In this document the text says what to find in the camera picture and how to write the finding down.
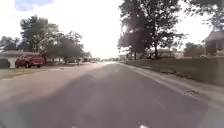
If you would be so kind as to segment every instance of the shrub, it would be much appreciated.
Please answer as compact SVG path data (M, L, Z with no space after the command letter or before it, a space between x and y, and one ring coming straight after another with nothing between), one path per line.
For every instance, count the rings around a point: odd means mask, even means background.
M0 68L9 68L9 67L10 67L10 63L9 63L8 59L1 58L0 59Z

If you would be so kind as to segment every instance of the street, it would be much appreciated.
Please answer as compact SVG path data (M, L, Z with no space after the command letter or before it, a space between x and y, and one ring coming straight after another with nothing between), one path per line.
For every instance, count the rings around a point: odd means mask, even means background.
M0 95L0 128L224 127L223 111L118 63L1 80Z

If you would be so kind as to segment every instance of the pickup truck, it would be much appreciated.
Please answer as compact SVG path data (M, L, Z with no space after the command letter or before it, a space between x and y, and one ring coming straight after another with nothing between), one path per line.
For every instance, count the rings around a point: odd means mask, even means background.
M41 56L21 56L16 60L15 66L19 68L21 66L25 66L26 68L31 68L32 66L36 66L40 68L45 64L45 60Z

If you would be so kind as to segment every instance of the bush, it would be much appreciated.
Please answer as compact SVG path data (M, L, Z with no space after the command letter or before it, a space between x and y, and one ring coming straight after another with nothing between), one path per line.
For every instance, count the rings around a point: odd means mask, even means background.
M8 59L0 59L0 68L9 68L10 67L10 63L8 61Z
M127 64L224 86L224 58L136 60L128 61Z

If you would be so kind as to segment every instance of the green grass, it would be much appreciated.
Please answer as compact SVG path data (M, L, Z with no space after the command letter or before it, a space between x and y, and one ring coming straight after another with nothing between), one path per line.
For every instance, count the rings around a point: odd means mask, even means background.
M135 60L127 64L224 86L224 58Z
M23 74L32 74L35 72L46 71L47 68L18 68L18 69L0 69L0 79L10 78Z

